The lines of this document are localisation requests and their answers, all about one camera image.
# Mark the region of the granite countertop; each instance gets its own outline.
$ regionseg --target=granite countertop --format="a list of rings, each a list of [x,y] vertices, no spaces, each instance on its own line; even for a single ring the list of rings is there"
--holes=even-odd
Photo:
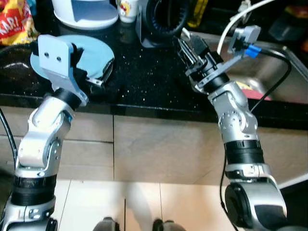
[[[80,31],[61,24],[52,7],[39,11],[36,28],[54,36],[82,34],[102,40],[115,54],[114,69],[103,95],[90,95],[90,103],[78,110],[113,115],[217,122],[207,97],[191,90],[184,65],[173,49],[145,49],[134,25],[118,21],[100,31]],[[48,81],[31,68],[31,50],[25,45],[0,56],[1,66],[15,63],[15,69],[0,72],[0,105],[37,107]],[[249,100],[251,105],[256,100]],[[259,125],[274,128],[308,130],[308,104],[263,102],[254,111]]]

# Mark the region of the tile floor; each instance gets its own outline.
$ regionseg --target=tile floor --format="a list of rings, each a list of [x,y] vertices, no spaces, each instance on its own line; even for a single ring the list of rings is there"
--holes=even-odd
[[[92,231],[111,216],[121,231],[152,231],[156,218],[187,231],[232,231],[219,204],[218,186],[58,180],[53,218],[59,230]]]

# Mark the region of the red snack bag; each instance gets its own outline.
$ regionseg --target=red snack bag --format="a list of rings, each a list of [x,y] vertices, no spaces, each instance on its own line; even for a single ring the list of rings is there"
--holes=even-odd
[[[26,0],[0,0],[0,45],[30,43],[38,35]]]

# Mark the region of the blue plate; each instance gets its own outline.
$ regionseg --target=blue plate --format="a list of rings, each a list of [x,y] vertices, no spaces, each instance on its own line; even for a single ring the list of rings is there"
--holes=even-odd
[[[89,78],[100,78],[107,63],[115,58],[111,48],[104,42],[84,35],[63,35],[59,38],[74,43],[77,48],[83,48],[77,68],[87,71]],[[39,57],[33,53],[30,56],[33,70],[40,76],[48,79],[43,69],[39,66]]]

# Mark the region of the white mug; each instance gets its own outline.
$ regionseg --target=white mug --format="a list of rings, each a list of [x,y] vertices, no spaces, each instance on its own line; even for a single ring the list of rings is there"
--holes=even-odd
[[[133,23],[138,13],[138,0],[116,0],[120,20]]]

